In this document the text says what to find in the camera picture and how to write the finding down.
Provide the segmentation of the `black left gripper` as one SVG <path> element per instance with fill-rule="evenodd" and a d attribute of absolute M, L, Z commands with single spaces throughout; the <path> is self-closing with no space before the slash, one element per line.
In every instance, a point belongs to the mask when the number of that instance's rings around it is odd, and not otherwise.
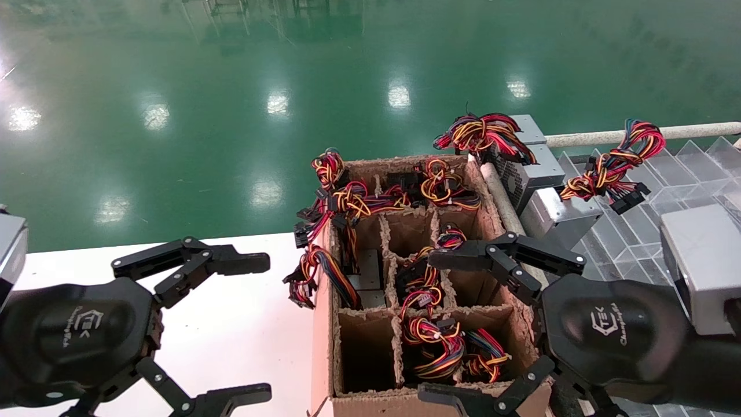
<path fill-rule="evenodd" d="M 77 400 L 63 415 L 93 416 L 142 379 L 171 416 L 231 416 L 238 407 L 270 401 L 269 383 L 188 396 L 153 358 L 164 330 L 159 307 L 173 307 L 212 275 L 270 267 L 267 253 L 241 254 L 233 245 L 188 236 L 114 259 L 114 277 L 130 280 L 13 291 L 2 311 L 2 406 Z M 169 270 L 154 296 L 133 282 Z"/>

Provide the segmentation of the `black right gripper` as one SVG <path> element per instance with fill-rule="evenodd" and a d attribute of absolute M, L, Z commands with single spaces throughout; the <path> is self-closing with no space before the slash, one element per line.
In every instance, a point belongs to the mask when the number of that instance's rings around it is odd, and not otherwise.
<path fill-rule="evenodd" d="M 428 264 L 440 270 L 489 272 L 526 305 L 535 305 L 541 296 L 545 351 L 583 392 L 598 388 L 643 404 L 739 413 L 738 340 L 699 335 L 673 287 L 588 280 L 578 276 L 586 264 L 580 254 L 513 232 L 489 241 L 466 240 L 455 249 L 434 249 Z M 562 278 L 542 292 L 542 283 L 524 265 Z M 460 416 L 519 416 L 517 409 L 545 378 L 558 374 L 554 361 L 540 357 L 498 397 L 421 383 L 418 399 L 453 407 Z"/>

